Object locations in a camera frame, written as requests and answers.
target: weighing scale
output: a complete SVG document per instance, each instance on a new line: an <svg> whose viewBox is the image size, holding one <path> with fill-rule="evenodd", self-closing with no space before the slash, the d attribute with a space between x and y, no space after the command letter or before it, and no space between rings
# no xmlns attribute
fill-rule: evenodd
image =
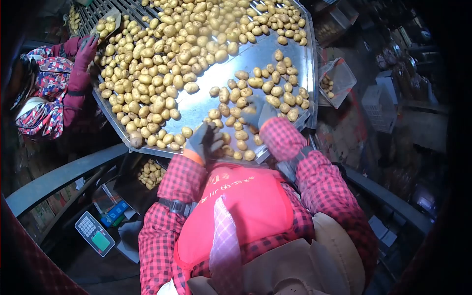
<svg viewBox="0 0 472 295"><path fill-rule="evenodd" d="M89 213L85 212L75 225L80 235L101 256L105 255L115 246L115 240L100 223Z"/></svg>

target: glove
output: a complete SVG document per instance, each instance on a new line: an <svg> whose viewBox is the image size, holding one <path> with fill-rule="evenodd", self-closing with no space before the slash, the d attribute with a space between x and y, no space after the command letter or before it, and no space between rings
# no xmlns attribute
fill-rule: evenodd
<svg viewBox="0 0 472 295"><path fill-rule="evenodd" d="M207 155L223 146L222 137L223 134L216 128L215 123L204 122L187 140L184 156L205 166Z"/></svg>
<svg viewBox="0 0 472 295"><path fill-rule="evenodd" d="M249 102L249 107L256 110L255 113L241 112L241 116L249 125L261 130L264 123L268 122L272 118L277 118L275 107L266 102L262 97L249 96L247 101Z"/></svg>
<svg viewBox="0 0 472 295"><path fill-rule="evenodd" d="M74 67L77 67L77 69L83 72L87 70L88 65L97 54L97 45L99 38L99 34L92 34L90 35L90 37L84 38L82 40L82 43L80 44L79 49L77 50L76 62L74 64Z"/></svg>

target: red apron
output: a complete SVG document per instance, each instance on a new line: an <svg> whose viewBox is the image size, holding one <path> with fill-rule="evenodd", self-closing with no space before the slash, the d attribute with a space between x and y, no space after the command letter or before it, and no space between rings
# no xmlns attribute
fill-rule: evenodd
<svg viewBox="0 0 472 295"><path fill-rule="evenodd" d="M271 169L243 168L232 164L213 167L202 198L188 217L174 247L174 259L185 279L192 269L209 259L213 244L216 199L225 195L225 206L237 228L239 245L291 232L294 213L280 182Z"/></svg>

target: patterned jacket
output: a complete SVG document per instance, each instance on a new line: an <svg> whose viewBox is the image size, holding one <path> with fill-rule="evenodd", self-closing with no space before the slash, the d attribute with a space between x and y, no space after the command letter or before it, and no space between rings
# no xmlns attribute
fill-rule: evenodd
<svg viewBox="0 0 472 295"><path fill-rule="evenodd" d="M274 118L261 131L261 138L278 161L294 158L307 145L306 139L285 118ZM367 218L357 204L336 166L319 151L312 151L297 166L297 194L288 184L282 183L294 211L293 231L296 236L282 233L241 246L243 264L298 238L314 238L313 221L308 215L323 212L336 220L352 239L365 270L365 285L373 275L377 261L377 238ZM176 155L163 178L158 197L198 202L201 184L207 180L205 167ZM169 212L168 207L154 203L144 217L139 233L141 262L141 294L155 295L160 287L173 279L177 292L185 294L186 281L173 259L177 241L186 218ZM210 277L209 260L195 266L191 274Z"/></svg>
<svg viewBox="0 0 472 295"><path fill-rule="evenodd" d="M52 47L42 46L23 58L34 58L39 71L35 74L30 97L47 100L20 116L15 124L32 139L56 139L77 117L84 100L90 74L74 68L71 57L77 54L80 38L72 38Z"/></svg>

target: plastic container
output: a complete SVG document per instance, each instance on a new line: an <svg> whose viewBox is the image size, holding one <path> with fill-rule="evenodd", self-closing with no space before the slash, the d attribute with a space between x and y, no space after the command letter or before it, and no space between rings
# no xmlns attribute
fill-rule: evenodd
<svg viewBox="0 0 472 295"><path fill-rule="evenodd" d="M335 109L338 109L347 94L351 91L354 85L356 85L357 79L343 58L337 58L334 61L328 62L320 68L319 73L319 85L326 75L328 75L333 81L333 90L331 90L331 92L334 93L333 98L328 98L321 86L320 93L329 104L331 104Z"/></svg>
<svg viewBox="0 0 472 295"><path fill-rule="evenodd" d="M385 85L372 85L367 87L362 98L369 120L375 130L392 133L396 122L396 107Z"/></svg>

